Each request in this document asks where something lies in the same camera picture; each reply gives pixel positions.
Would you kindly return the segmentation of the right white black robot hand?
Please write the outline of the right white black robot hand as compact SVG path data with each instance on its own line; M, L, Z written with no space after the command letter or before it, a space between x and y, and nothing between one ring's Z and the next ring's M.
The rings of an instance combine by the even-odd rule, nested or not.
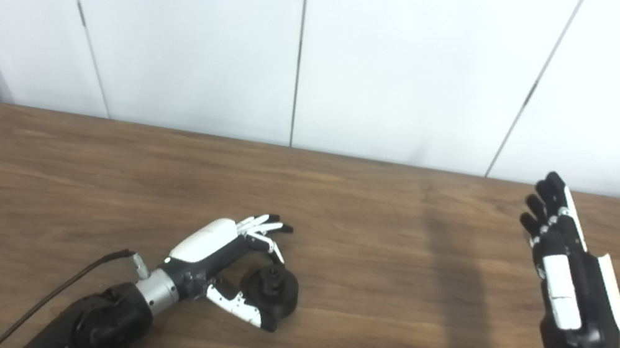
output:
M610 256L586 246L572 192L557 172L534 189L520 223L540 279L543 348L620 348L620 291Z

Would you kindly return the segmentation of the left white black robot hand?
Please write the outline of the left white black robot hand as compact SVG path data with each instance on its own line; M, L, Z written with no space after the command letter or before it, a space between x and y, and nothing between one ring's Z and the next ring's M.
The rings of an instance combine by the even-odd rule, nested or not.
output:
M276 214L213 220L180 242L158 265L168 277L168 289L177 301L206 298L229 314L268 333L276 331L272 314L256 305L221 277L221 273L247 253L264 253L278 265L285 263L280 246L271 233L293 232Z

